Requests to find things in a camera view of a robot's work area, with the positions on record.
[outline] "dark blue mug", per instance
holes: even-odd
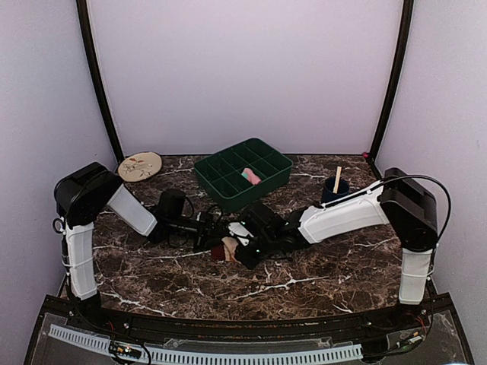
[[[336,176],[331,176],[325,180],[325,186],[323,187],[323,192],[321,193],[321,203],[329,203],[333,200],[340,199],[348,194],[350,194],[350,185],[344,180],[340,179],[338,183],[338,192],[333,193],[333,188],[335,187]]]

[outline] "wooden stick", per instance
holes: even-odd
[[[335,176],[335,186],[333,187],[333,194],[338,192],[338,184],[340,184],[340,175],[342,174],[342,167],[338,166],[336,168],[336,176]]]

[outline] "pink sponge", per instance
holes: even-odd
[[[242,176],[245,177],[247,180],[250,181],[252,185],[257,185],[260,183],[262,180],[255,174],[251,169],[246,167],[243,169]]]

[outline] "lavender wall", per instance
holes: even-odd
[[[479,364],[487,363],[486,24],[487,2],[417,2],[377,162],[382,170],[398,166],[436,177],[451,191],[453,215],[434,281],[452,294]]]
[[[370,147],[402,1],[89,2],[127,154],[213,153],[252,136],[285,152]]]
[[[62,279],[56,182],[114,167],[74,1],[0,2],[0,362],[22,363],[44,296]]]

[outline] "wooden coaster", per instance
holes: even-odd
[[[141,152],[126,158],[118,172],[123,181],[136,183],[148,179],[161,170],[161,156],[154,152]]]

